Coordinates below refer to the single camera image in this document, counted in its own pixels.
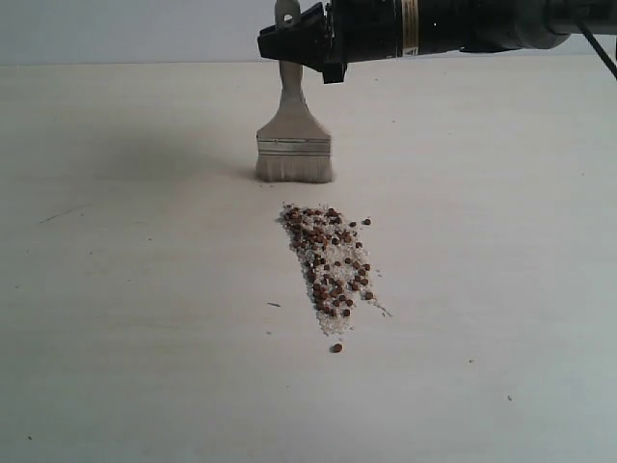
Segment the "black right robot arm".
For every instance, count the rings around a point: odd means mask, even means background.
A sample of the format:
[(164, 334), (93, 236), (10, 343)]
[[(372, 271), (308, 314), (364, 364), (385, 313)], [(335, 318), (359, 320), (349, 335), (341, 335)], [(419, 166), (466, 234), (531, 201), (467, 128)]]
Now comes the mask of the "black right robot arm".
[(568, 1), (329, 1), (277, 16), (261, 57), (340, 83), (352, 63), (450, 51), (552, 49), (579, 33)]

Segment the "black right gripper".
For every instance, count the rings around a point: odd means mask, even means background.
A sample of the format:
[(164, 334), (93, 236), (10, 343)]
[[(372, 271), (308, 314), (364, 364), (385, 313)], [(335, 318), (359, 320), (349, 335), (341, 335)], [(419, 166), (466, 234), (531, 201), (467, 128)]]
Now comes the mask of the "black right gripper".
[(350, 64), (400, 56), (400, 2), (395, 0), (276, 2), (275, 23), (257, 36), (264, 59), (322, 72), (325, 84), (342, 83)]

